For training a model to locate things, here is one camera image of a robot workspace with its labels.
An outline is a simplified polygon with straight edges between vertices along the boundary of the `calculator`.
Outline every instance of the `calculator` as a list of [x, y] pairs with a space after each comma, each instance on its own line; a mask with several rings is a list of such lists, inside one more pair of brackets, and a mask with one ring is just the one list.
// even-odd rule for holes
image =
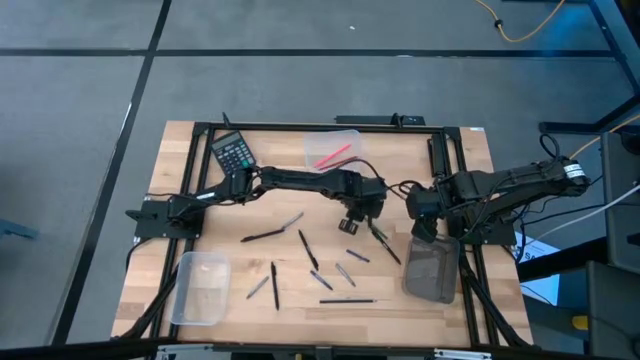
[[256, 165], [256, 159], [239, 131], [215, 139], [211, 151], [225, 175]]

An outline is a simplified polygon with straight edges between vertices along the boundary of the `yellow cable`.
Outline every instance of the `yellow cable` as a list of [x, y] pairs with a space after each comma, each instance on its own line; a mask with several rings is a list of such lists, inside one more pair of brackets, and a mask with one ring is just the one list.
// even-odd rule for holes
[[[614, 127], [613, 129], [609, 130], [609, 132], [614, 132], [614, 131], [616, 131], [616, 130], [620, 129], [621, 127], [623, 127], [623, 126], [625, 126], [625, 125], [628, 125], [628, 124], [630, 124], [630, 123], [632, 123], [632, 122], [634, 122], [634, 121], [636, 121], [636, 120], [638, 120], [638, 119], [640, 119], [640, 114], [638, 114], [638, 115], [636, 115], [636, 116], [634, 116], [634, 117], [632, 117], [632, 118], [630, 118], [630, 119], [627, 119], [627, 120], [623, 121], [623, 122], [622, 122], [622, 124], [620, 124], [620, 125], [618, 125], [618, 126]], [[580, 147], [580, 149], [578, 149], [578, 150], [577, 150], [576, 152], [574, 152], [571, 156], [569, 156], [569, 159], [573, 159], [574, 157], [578, 156], [578, 154], [580, 154], [581, 152], [583, 152], [583, 151], [584, 151], [584, 149], [586, 149], [586, 148], [588, 148], [589, 146], [593, 145], [593, 144], [594, 144], [594, 143], [596, 143], [598, 140], [600, 140], [600, 138], [599, 138], [599, 137], [597, 137], [597, 138], [595, 138], [595, 139], [593, 139], [593, 140], [589, 141], [588, 143], [586, 143], [586, 144], [582, 145], [582, 146]]]
[[[491, 16], [493, 16], [493, 19], [495, 21], [500, 20], [500, 18], [498, 17], [498, 15], [496, 14], [495, 11], [493, 11], [493, 9], [485, 4], [484, 2], [482, 2], [482, 0], [475, 0], [478, 4], [482, 5], [485, 9], [487, 9], [487, 11], [489, 11], [491, 13]], [[544, 19], [543, 22], [540, 23], [540, 25], [538, 25], [537, 28], [535, 28], [535, 30], [533, 30], [532, 32], [528, 33], [527, 35], [519, 38], [519, 39], [511, 39], [507, 36], [507, 34], [505, 34], [504, 29], [502, 29], [502, 25], [498, 24], [498, 30], [500, 30], [500, 35], [502, 35], [502, 37], [507, 40], [508, 42], [511, 43], [516, 43], [516, 42], [521, 42], [524, 40], [527, 40], [528, 38], [532, 37], [533, 35], [535, 35], [538, 31], [542, 30], [542, 28], [547, 25], [547, 23], [549, 22], [549, 20], [551, 20], [551, 18], [553, 18], [553, 16], [558, 12], [558, 10], [560, 10], [560, 7], [562, 7], [562, 5], [565, 3], [566, 0], [560, 0], [560, 2], [558, 3], [558, 5], [556, 6], [555, 9], [553, 9], [553, 11], [551, 12], [551, 14], [549, 14], [549, 16], [547, 16], [546, 19]]]

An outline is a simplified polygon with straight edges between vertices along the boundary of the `plastic box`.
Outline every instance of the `plastic box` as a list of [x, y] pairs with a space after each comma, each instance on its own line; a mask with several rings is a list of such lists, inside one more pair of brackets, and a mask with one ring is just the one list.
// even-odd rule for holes
[[187, 252], [180, 259], [171, 322], [211, 326], [225, 314], [231, 268], [218, 253]]
[[[327, 171], [362, 156], [360, 133], [356, 130], [309, 133], [304, 137], [304, 155], [309, 171]], [[358, 171], [360, 163], [349, 163], [341, 169]]]

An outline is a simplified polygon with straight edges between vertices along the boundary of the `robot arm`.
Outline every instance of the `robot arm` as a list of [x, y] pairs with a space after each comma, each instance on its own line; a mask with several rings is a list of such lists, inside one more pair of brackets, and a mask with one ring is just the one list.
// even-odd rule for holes
[[[253, 186], [256, 179], [260, 179], [260, 184]], [[338, 228], [352, 235], [358, 229], [354, 221], [378, 218], [387, 198], [384, 179], [367, 178], [354, 171], [333, 169], [317, 174], [275, 167], [254, 167], [238, 170], [226, 176], [219, 184], [193, 195], [171, 196], [166, 214], [130, 210], [127, 215], [139, 224], [141, 221], [156, 221], [158, 217], [166, 217], [166, 222], [173, 226], [192, 229], [198, 223], [201, 224], [202, 212], [210, 206], [245, 204], [259, 199], [273, 189], [317, 192], [328, 199], [340, 201], [347, 208], [347, 214]]]
[[465, 243], [511, 245], [513, 237], [506, 235], [513, 231], [514, 209], [546, 196], [580, 196], [589, 184], [576, 161], [558, 157], [495, 173], [462, 171], [428, 189], [414, 183], [406, 205], [417, 238], [433, 241], [436, 220], [447, 217], [464, 231], [450, 235]]

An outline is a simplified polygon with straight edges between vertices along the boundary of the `calculator keypad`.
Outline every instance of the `calculator keypad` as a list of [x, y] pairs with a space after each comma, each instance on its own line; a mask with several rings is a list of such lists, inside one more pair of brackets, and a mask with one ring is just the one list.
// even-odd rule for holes
[[251, 155], [247, 144], [240, 140], [216, 150], [214, 154], [225, 175], [232, 174], [238, 169], [248, 168], [255, 164], [255, 159]]

